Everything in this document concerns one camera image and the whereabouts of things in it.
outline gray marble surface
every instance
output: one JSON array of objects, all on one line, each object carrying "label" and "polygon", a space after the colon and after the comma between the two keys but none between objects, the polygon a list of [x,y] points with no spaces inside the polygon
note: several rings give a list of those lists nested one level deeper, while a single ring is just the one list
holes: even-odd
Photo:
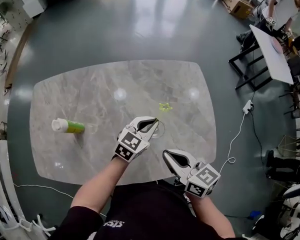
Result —
[{"label": "gray marble surface", "polygon": [[[170,110],[160,110],[169,103]],[[138,116],[157,117],[164,134],[131,162],[119,185],[172,176],[162,159],[180,149],[211,163],[216,125],[209,90],[193,62],[135,60],[88,66],[37,83],[30,109],[30,137],[40,176],[83,184],[114,155],[118,133]],[[57,133],[51,122],[85,124],[83,134]]]}]

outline table frame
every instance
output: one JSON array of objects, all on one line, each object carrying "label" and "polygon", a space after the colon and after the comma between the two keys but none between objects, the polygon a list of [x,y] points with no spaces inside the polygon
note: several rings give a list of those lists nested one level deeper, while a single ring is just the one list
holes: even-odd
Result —
[{"label": "table frame", "polygon": [[[257,77],[259,77],[260,75],[262,75],[264,72],[268,71],[268,67],[264,67],[262,70],[260,70],[259,72],[257,72],[255,75],[248,77],[247,75],[245,75],[245,73],[242,72],[242,70],[239,68],[239,66],[236,64],[235,61],[242,59],[244,56],[246,56],[247,54],[253,52],[254,50],[259,48],[259,44],[255,44],[254,46],[244,50],[243,52],[239,53],[237,56],[234,56],[233,58],[229,59],[229,63],[230,65],[234,68],[234,70],[238,73],[238,75],[240,76],[239,81],[236,84],[236,87],[234,89],[239,89],[242,86],[249,84],[250,87],[252,88],[252,90],[257,91],[259,90],[261,87],[265,86],[267,83],[269,83],[272,78],[271,76],[268,77],[266,80],[264,80],[263,82],[261,82],[260,84],[258,84],[257,86],[254,85],[254,83],[252,83],[252,80],[256,79]],[[253,64],[255,64],[256,62],[262,60],[264,58],[263,55],[261,55],[260,57],[254,59],[253,61],[249,62],[246,66],[249,67]]]}]

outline gray floor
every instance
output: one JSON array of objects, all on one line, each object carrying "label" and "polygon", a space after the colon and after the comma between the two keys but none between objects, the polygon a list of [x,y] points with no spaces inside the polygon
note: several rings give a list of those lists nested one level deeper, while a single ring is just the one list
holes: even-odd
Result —
[{"label": "gray floor", "polygon": [[[35,169],[29,134],[33,86],[66,71],[127,60],[180,60],[201,67],[216,122],[217,156],[212,166],[219,170],[239,130],[242,108],[253,94],[248,86],[235,91],[238,75],[228,64],[240,49],[236,35],[247,29],[217,0],[71,0],[49,8],[38,19],[13,83],[8,148],[14,182],[75,194],[78,185],[42,178]],[[283,115],[291,101],[278,99],[284,87],[272,81],[253,99],[255,128],[264,151],[274,149],[284,134],[295,134],[295,121]],[[265,177],[250,115],[231,155],[236,163],[224,167],[211,194],[213,201],[227,215],[263,211],[273,181]],[[72,201],[45,188],[16,191],[26,218],[41,213],[49,226],[62,221]],[[237,234],[250,231],[251,221],[230,220]]]}]

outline pink round object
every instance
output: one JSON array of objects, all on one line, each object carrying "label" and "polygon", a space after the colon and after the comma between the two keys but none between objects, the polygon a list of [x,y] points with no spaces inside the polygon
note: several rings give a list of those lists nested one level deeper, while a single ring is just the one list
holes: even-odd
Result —
[{"label": "pink round object", "polygon": [[284,53],[279,41],[275,37],[271,37],[271,44],[278,54]]}]

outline person's arm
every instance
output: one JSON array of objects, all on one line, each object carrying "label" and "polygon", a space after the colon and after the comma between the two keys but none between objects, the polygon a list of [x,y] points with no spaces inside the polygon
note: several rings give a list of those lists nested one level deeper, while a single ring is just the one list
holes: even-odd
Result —
[{"label": "person's arm", "polygon": [[115,157],[101,172],[82,185],[71,207],[86,207],[100,213],[127,167],[128,162]]},{"label": "person's arm", "polygon": [[288,32],[289,31],[289,28],[291,26],[291,22],[292,22],[292,18],[289,18],[288,21],[286,22],[285,24],[285,27],[284,27],[284,31],[285,32]]},{"label": "person's arm", "polygon": [[187,194],[190,199],[196,217],[202,222],[214,228],[222,238],[235,238],[235,232],[230,221],[218,210],[211,199],[205,196],[203,199]]},{"label": "person's arm", "polygon": [[276,2],[277,2],[276,0],[269,0],[269,3],[268,3],[268,18],[273,17]]}]

